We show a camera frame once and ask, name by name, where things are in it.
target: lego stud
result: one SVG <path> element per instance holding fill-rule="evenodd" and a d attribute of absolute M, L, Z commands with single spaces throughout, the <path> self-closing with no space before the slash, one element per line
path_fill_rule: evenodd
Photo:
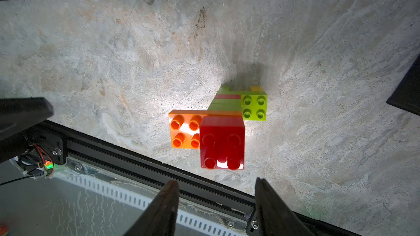
<path fill-rule="evenodd" d="M 257 111 L 257 117 L 259 119 L 264 118 L 264 116 L 265 116 L 265 113 L 264 113 L 264 110 L 263 109 L 260 109 L 259 111 Z"/>
<path fill-rule="evenodd" d="M 223 155 L 219 156 L 217 161 L 220 163 L 225 163 L 227 161 L 226 156 L 223 156 Z"/>
<path fill-rule="evenodd" d="M 203 137 L 203 144 L 208 147 L 214 147 L 216 145 L 216 137 L 213 134 L 206 134 Z"/>
<path fill-rule="evenodd" d="M 230 170 L 237 170 L 239 168 L 239 160 L 229 158 L 228 159 L 228 168 Z"/>
<path fill-rule="evenodd" d="M 249 108 L 244 109 L 244 118 L 249 118 L 251 116 L 251 110 Z"/>
<path fill-rule="evenodd" d="M 184 123 L 184 117 L 182 115 L 176 115 L 175 118 L 171 121 L 171 128 L 173 130 L 178 130 L 181 128 L 182 124 Z"/>
<path fill-rule="evenodd" d="M 251 96 L 247 95 L 244 97 L 244 104 L 249 106 L 251 104 Z"/>
<path fill-rule="evenodd" d="M 194 134 L 191 138 L 191 147 L 198 149 L 200 147 L 200 134 Z"/>
<path fill-rule="evenodd" d="M 174 148 L 181 147 L 182 143 L 185 141 L 185 134 L 178 133 L 176 134 L 175 138 L 172 140 L 172 145 Z"/>
<path fill-rule="evenodd" d="M 257 99 L 258 105 L 263 106 L 265 104 L 265 97 L 259 96 Z"/>
<path fill-rule="evenodd" d="M 202 118 L 198 115 L 195 115 L 191 118 L 191 120 L 188 123 L 189 129 L 191 129 L 192 131 L 196 131 L 200 128 L 201 121 Z"/>
<path fill-rule="evenodd" d="M 232 134 L 228 137 L 228 146 L 230 148 L 236 148 L 241 144 L 241 138 L 237 134 Z"/>
<path fill-rule="evenodd" d="M 207 158 L 204 160 L 204 165 L 207 168 L 214 168 L 216 166 L 216 160 L 213 158 Z"/>

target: lego brick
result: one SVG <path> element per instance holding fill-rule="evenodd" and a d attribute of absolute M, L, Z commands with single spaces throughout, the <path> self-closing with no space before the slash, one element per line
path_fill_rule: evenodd
<path fill-rule="evenodd" d="M 241 95 L 241 109 L 244 120 L 264 121 L 267 118 L 267 93 L 261 87 L 251 87 L 251 91 L 230 91 L 228 86 L 221 86 L 218 95 Z"/>
<path fill-rule="evenodd" d="M 262 89 L 262 87 L 251 87 L 250 91 L 264 92 L 264 90 Z"/>
<path fill-rule="evenodd" d="M 214 98 L 241 99 L 241 95 L 217 94 Z"/>
<path fill-rule="evenodd" d="M 0 224 L 0 236 L 8 235 L 8 228 L 6 225 Z"/>
<path fill-rule="evenodd" d="M 221 86 L 216 95 L 267 95 L 261 87 L 251 87 L 251 91 L 230 91 L 229 87 Z"/>
<path fill-rule="evenodd" d="M 240 99 L 213 99 L 209 111 L 242 111 Z"/>
<path fill-rule="evenodd" d="M 200 125 L 202 168 L 243 169 L 245 125 L 242 116 L 205 116 Z"/>
<path fill-rule="evenodd" d="M 199 149 L 200 124 L 208 115 L 241 116 L 240 111 L 191 111 L 172 110 L 168 114 L 169 130 L 173 148 Z"/>
<path fill-rule="evenodd" d="M 241 95 L 244 120 L 264 121 L 267 117 L 267 95 Z"/>

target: orange lego brick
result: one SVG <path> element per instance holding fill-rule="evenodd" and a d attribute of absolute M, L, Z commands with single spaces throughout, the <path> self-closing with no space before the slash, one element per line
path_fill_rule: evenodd
<path fill-rule="evenodd" d="M 200 149 L 200 124 L 204 116 L 242 116 L 242 112 L 172 110 L 168 114 L 172 147 Z"/>
<path fill-rule="evenodd" d="M 262 87 L 251 87 L 250 91 L 258 91 L 258 92 L 264 92 Z"/>

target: red lego brick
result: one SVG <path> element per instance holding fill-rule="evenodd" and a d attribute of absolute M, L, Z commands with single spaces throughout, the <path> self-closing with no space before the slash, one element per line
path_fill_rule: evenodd
<path fill-rule="evenodd" d="M 202 168 L 244 168 L 245 125 L 241 116 L 205 116 L 200 124 Z"/>
<path fill-rule="evenodd" d="M 214 98 L 241 99 L 241 95 L 217 94 Z"/>
<path fill-rule="evenodd" d="M 0 236 L 6 236 L 7 233 L 8 233 L 7 226 L 0 224 Z"/>

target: screw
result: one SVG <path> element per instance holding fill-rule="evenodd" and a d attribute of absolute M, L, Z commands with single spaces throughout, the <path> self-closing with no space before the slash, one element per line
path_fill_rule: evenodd
<path fill-rule="evenodd" d="M 251 222 L 251 226 L 252 226 L 252 228 L 253 228 L 254 230 L 258 229 L 258 222 L 257 222 L 256 220 L 253 220 L 253 221 Z"/>
<path fill-rule="evenodd" d="M 54 156 L 59 156 L 59 155 L 61 155 L 61 150 L 60 149 L 55 149 L 53 152 L 52 152 L 52 154 L 54 155 Z"/>

